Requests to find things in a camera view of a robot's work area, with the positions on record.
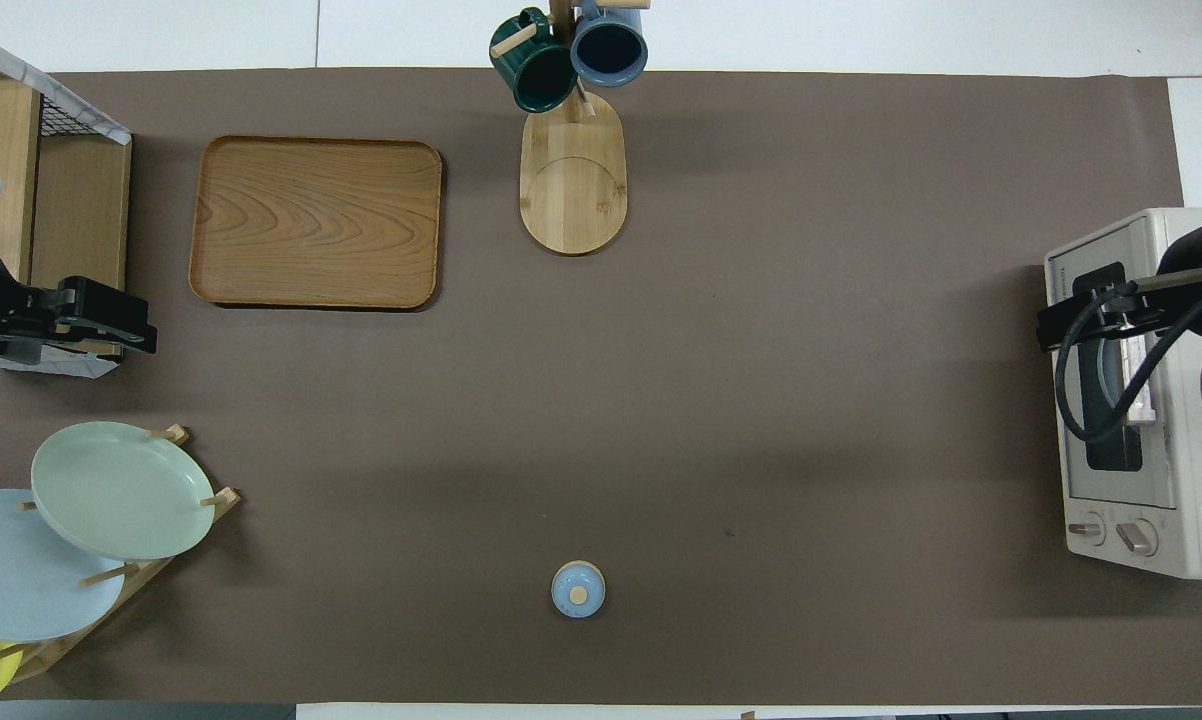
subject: mug tree stand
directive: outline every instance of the mug tree stand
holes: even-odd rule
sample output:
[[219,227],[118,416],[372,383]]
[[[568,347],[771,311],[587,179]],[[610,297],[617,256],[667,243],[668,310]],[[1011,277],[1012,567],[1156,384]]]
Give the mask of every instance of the mug tree stand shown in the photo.
[[[552,36],[569,46],[575,4],[551,0],[551,10]],[[520,214],[534,239],[560,255],[600,250],[627,218],[623,124],[609,102],[582,83],[563,105],[525,119]]]

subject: light blue plate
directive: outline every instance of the light blue plate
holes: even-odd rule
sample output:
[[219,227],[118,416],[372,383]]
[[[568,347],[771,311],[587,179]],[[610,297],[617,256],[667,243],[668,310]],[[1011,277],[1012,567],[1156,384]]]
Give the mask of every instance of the light blue plate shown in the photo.
[[566,618],[591,618],[605,602],[605,577],[596,565],[566,563],[552,578],[552,605]]
[[179,555],[209,532],[214,495],[175,444],[124,423],[81,423],[52,434],[32,458],[32,494],[58,534],[113,560]]
[[44,524],[40,512],[19,511],[32,493],[0,489],[0,641],[32,643],[75,633],[103,618],[125,578],[88,588],[90,575],[115,560],[73,547]]

